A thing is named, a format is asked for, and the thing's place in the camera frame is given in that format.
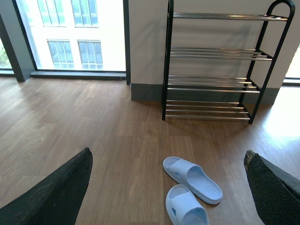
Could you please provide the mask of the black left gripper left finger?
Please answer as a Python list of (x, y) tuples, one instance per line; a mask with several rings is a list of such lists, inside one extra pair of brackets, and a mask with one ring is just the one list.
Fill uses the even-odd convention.
[(0, 209), (2, 225), (74, 225), (85, 197), (93, 156), (85, 148)]

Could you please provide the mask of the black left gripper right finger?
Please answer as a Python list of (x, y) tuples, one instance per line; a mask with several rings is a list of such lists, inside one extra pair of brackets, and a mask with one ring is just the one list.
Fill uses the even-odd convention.
[(300, 223), (300, 180), (258, 153), (244, 157), (247, 180), (260, 219), (266, 225)]

